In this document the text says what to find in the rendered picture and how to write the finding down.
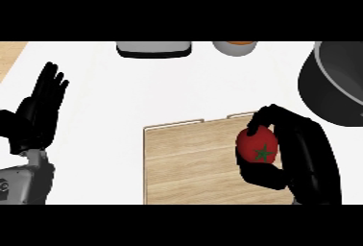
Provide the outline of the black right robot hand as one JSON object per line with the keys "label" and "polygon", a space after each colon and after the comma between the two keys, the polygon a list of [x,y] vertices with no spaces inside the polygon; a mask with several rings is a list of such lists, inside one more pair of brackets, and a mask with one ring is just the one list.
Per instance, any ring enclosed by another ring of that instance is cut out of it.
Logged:
{"label": "black right robot hand", "polygon": [[266,188],[290,188],[294,205],[340,205],[341,175],[332,147],[321,125],[276,104],[262,107],[247,125],[248,136],[260,126],[273,125],[282,168],[272,163],[248,162],[237,153],[244,180]]}

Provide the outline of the pale wooden tray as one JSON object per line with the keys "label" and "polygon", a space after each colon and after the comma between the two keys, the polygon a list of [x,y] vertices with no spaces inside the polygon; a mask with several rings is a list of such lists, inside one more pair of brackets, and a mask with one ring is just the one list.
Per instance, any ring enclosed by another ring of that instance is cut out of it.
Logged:
{"label": "pale wooden tray", "polygon": [[237,134],[253,114],[144,128],[144,203],[288,205],[291,191],[248,184],[237,166]]}

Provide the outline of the grey cup with orange content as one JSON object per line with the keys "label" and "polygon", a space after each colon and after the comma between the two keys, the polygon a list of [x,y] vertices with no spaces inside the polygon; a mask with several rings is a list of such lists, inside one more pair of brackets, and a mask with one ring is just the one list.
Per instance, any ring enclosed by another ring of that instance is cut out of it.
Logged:
{"label": "grey cup with orange content", "polygon": [[254,51],[257,46],[257,41],[245,41],[242,43],[214,41],[213,45],[225,55],[232,57],[242,57]]}

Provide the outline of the red tomato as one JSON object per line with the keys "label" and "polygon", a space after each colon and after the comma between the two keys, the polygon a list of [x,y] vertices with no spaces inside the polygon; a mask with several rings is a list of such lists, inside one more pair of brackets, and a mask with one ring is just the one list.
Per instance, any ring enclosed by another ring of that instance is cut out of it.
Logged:
{"label": "red tomato", "polygon": [[244,129],[237,137],[237,149],[248,162],[273,163],[278,154],[278,140],[273,131],[260,126],[256,135]]}

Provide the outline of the dark grey pot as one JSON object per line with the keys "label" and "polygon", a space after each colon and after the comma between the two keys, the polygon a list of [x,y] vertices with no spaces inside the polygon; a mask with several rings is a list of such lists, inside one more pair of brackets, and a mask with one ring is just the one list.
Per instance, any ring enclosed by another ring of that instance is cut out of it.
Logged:
{"label": "dark grey pot", "polygon": [[344,127],[363,127],[363,41],[318,41],[299,91],[312,112]]}

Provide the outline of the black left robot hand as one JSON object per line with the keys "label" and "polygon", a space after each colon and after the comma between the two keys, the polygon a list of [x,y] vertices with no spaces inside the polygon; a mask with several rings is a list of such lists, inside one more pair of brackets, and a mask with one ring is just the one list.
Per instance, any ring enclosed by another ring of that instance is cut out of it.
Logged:
{"label": "black left robot hand", "polygon": [[65,90],[70,81],[51,61],[42,70],[33,93],[20,103],[18,111],[0,110],[0,136],[9,139],[11,154],[30,149],[45,150],[54,143]]}

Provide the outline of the grey and black appliance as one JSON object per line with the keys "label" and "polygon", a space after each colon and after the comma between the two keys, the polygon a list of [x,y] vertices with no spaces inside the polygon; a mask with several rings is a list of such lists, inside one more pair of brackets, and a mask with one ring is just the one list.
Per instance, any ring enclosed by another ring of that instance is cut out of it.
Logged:
{"label": "grey and black appliance", "polygon": [[118,41],[117,51],[124,58],[169,59],[192,53],[191,41]]}

